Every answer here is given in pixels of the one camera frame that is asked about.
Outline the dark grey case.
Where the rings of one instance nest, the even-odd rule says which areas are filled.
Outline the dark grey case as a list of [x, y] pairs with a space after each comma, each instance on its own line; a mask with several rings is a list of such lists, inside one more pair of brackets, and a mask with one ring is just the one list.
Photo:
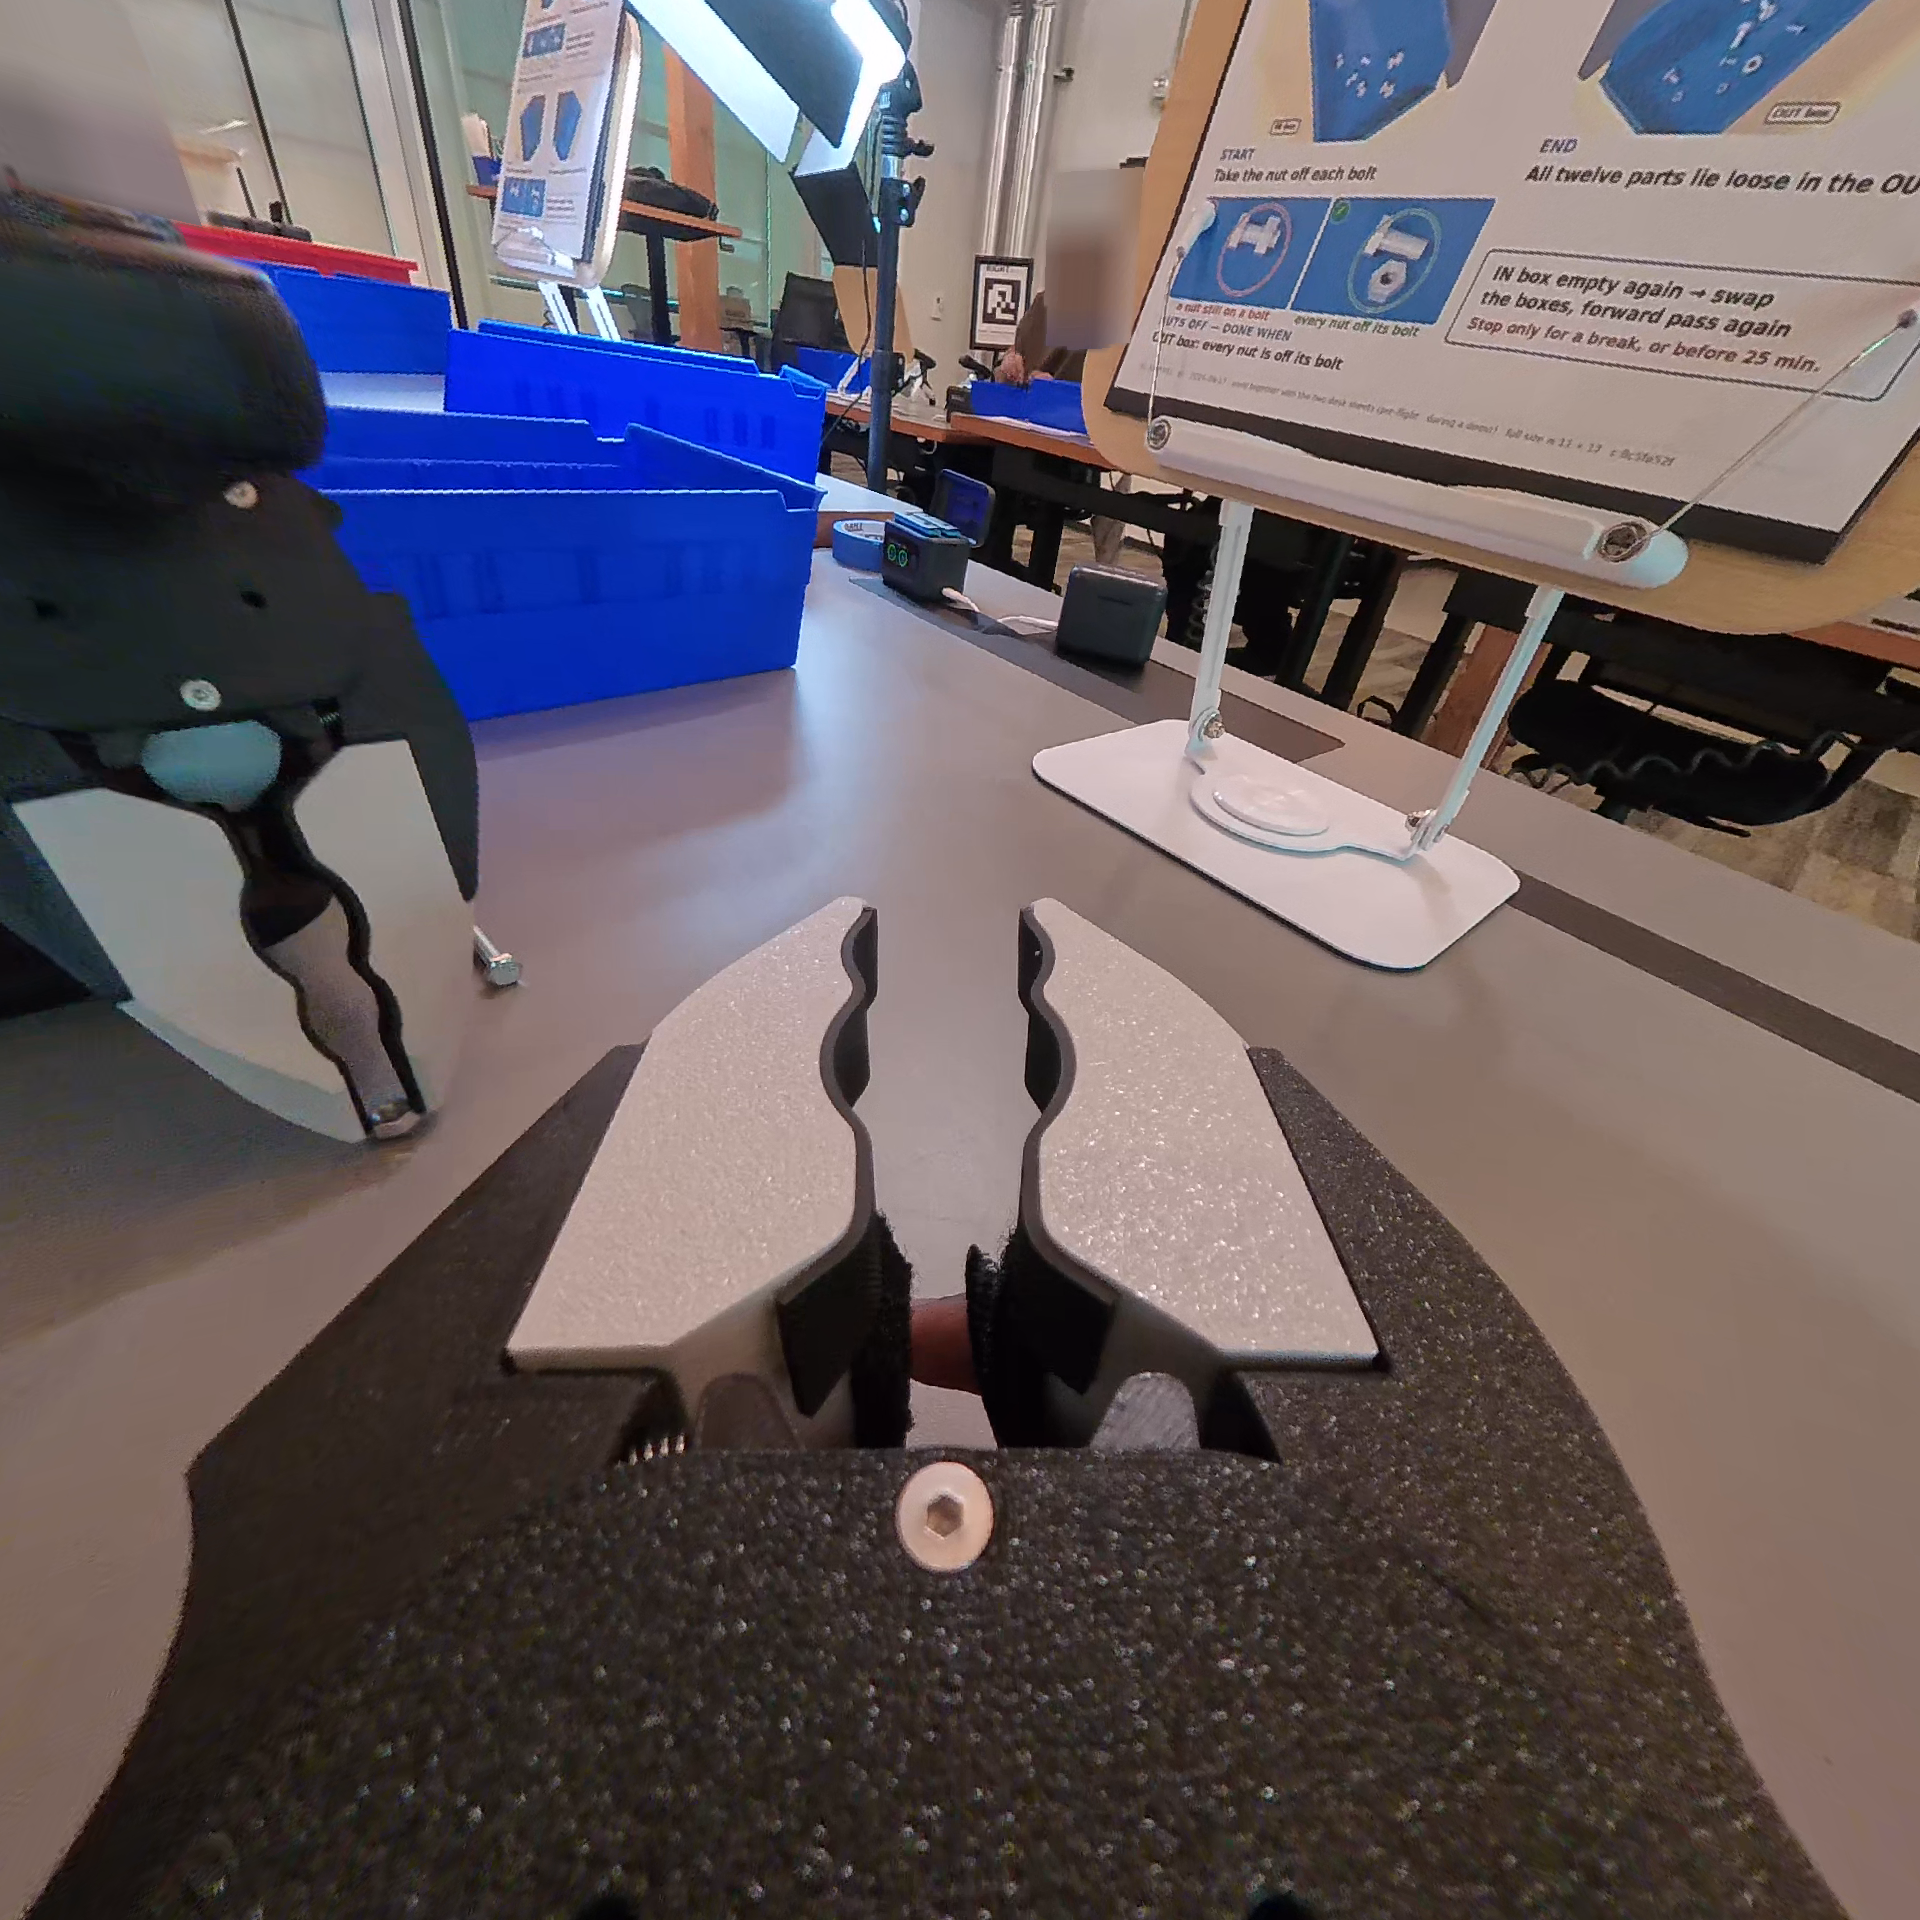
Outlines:
[[1061, 598], [1055, 652], [1081, 663], [1141, 670], [1155, 654], [1165, 604], [1163, 579], [1124, 566], [1074, 566]]

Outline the wood-top desk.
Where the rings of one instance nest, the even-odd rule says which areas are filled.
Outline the wood-top desk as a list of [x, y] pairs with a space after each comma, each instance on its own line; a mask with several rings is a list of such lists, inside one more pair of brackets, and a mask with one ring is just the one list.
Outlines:
[[897, 419], [889, 446], [887, 495], [930, 509], [940, 469], [954, 465], [995, 486], [993, 531], [976, 558], [1045, 591], [1061, 574], [1068, 520], [1090, 520], [1116, 469], [1085, 436], [1052, 433], [1032, 425], [979, 415]]

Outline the red plastic bin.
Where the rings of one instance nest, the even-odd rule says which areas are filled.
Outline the red plastic bin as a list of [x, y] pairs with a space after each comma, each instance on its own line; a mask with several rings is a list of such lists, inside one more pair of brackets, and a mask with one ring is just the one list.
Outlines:
[[184, 243], [202, 253], [228, 259], [253, 270], [305, 270], [328, 276], [351, 276], [399, 286], [416, 284], [416, 263], [356, 246], [335, 246], [311, 238], [276, 230], [253, 230], [220, 224], [176, 224]]

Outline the black battery charger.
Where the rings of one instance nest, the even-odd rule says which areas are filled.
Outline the black battery charger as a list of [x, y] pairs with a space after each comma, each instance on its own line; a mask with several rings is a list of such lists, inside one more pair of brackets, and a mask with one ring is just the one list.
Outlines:
[[961, 527], [901, 507], [883, 524], [880, 583], [914, 604], [945, 606], [955, 595], [968, 597], [972, 553]]

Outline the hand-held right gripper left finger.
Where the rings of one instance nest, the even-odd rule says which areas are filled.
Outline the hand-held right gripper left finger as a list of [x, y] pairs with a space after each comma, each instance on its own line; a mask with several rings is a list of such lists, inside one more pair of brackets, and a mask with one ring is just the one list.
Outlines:
[[527, 1376], [728, 1376], [803, 1443], [880, 1440], [877, 913], [840, 895], [645, 1041], [507, 1341]]

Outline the row of small blue bins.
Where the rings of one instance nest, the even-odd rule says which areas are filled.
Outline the row of small blue bins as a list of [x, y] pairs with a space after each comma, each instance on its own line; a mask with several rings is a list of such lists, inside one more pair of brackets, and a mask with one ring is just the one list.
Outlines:
[[[803, 344], [791, 351], [788, 365], [825, 383], [831, 392], [828, 404], [842, 415], [864, 404], [871, 389], [871, 364], [851, 351]], [[975, 376], [964, 385], [949, 389], [946, 399], [905, 392], [897, 398], [897, 419], [914, 409], [941, 419], [1000, 419], [1068, 436], [1085, 436], [1088, 432], [1084, 391], [1069, 380], [1042, 376], [1019, 389], [997, 380]]]

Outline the black office chair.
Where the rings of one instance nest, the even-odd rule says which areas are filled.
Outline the black office chair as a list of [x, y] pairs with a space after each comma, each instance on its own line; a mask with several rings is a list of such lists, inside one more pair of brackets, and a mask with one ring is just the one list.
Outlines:
[[1747, 837], [1839, 805], [1884, 756], [1914, 752], [1916, 686], [1880, 673], [1764, 701], [1592, 660], [1520, 694], [1509, 741], [1517, 777], [1586, 787], [1607, 821], [1651, 811]]

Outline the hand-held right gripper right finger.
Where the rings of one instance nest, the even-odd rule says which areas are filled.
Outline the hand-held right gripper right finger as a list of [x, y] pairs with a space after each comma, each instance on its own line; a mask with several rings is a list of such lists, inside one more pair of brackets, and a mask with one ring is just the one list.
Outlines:
[[1162, 965], [1042, 899], [1019, 916], [1017, 1344], [1042, 1430], [1088, 1444], [1138, 1376], [1201, 1422], [1234, 1382], [1363, 1374], [1380, 1341], [1252, 1052]]

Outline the instruction sheet on stand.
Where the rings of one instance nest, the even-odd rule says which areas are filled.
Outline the instruction sheet on stand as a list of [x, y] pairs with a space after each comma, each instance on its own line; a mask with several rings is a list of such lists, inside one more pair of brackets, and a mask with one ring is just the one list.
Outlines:
[[618, 324], [603, 276], [620, 233], [641, 68], [633, 4], [527, 4], [489, 246], [506, 273], [537, 286], [556, 329], [579, 329], [564, 301], [573, 295], [608, 342]]

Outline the wooden desk with black legs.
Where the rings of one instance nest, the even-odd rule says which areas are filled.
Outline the wooden desk with black legs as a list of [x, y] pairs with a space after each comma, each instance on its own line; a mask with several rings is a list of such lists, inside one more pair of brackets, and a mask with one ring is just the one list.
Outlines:
[[1919, 673], [1919, 591], [1895, 597], [1865, 613], [1793, 630], [1799, 640], [1874, 659], [1903, 671]]

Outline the blue plastic bin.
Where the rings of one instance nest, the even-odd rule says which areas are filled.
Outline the blue plastic bin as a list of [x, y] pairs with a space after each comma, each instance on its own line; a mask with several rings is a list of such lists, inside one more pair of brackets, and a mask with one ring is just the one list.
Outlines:
[[447, 293], [306, 268], [260, 272], [295, 315], [330, 407], [443, 407], [455, 329]]
[[816, 480], [637, 423], [370, 404], [328, 411], [305, 480], [471, 720], [799, 660]]
[[828, 389], [749, 359], [485, 321], [447, 339], [443, 407], [471, 415], [587, 423], [601, 439], [645, 425], [770, 472], [815, 481]]

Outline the studio light panel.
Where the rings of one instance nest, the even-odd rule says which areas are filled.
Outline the studio light panel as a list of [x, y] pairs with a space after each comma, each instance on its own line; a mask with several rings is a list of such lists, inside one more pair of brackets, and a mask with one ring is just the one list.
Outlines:
[[796, 176], [849, 166], [907, 63], [893, 1], [633, 1], [691, 72]]

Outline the wooden display board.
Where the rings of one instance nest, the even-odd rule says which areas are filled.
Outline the wooden display board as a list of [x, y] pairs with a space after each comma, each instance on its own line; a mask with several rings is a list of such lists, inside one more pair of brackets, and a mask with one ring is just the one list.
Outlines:
[[[1169, 100], [1155, 151], [1144, 166], [1137, 214], [1138, 293], [1137, 320], [1147, 324], [1147, 342], [1160, 327], [1155, 315], [1155, 272], [1170, 263], [1170, 248], [1188, 230], [1187, 188], [1203, 164], [1204, 131], [1228, 80], [1233, 54], [1243, 37], [1252, 4], [1201, 1], [1192, 8], [1184, 48], [1173, 68]], [[1596, 536], [1607, 536], [1634, 515], [1597, 511], [1547, 499], [1538, 485], [1489, 491], [1485, 486], [1440, 486], [1408, 480], [1353, 461], [1289, 449], [1229, 428], [1209, 428], [1229, 455], [1234, 470], [1181, 464], [1170, 447], [1147, 446], [1157, 428], [1133, 419], [1121, 399], [1088, 403], [1088, 430], [1098, 452], [1133, 476], [1155, 478], [1178, 489], [1216, 495], [1224, 503], [1272, 511], [1321, 531], [1397, 545], [1456, 569], [1490, 571], [1527, 588], [1576, 591], [1655, 616], [1677, 620], [1715, 632], [1816, 632], [1848, 622], [1867, 623], [1873, 607], [1916, 588], [1919, 569], [1919, 476], [1916, 449], [1895, 465], [1884, 491], [1867, 503], [1853, 533], [1845, 535], [1820, 564], [1768, 558], [1759, 551], [1698, 536], [1673, 581], [1633, 585], [1620, 558], [1569, 556], [1557, 545], [1527, 543], [1527, 526], [1547, 516], [1555, 536], [1602, 520]]]

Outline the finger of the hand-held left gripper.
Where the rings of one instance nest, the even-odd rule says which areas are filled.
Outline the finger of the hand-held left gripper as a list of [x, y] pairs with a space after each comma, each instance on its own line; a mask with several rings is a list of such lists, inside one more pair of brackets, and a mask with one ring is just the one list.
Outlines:
[[344, 889], [415, 1088], [436, 1112], [479, 997], [473, 916], [411, 748], [401, 737], [341, 748], [293, 801], [293, 823]]
[[245, 868], [217, 821], [103, 787], [24, 799], [18, 821], [131, 1020], [265, 1112], [369, 1137], [348, 1071], [305, 1029], [297, 982], [249, 941]]

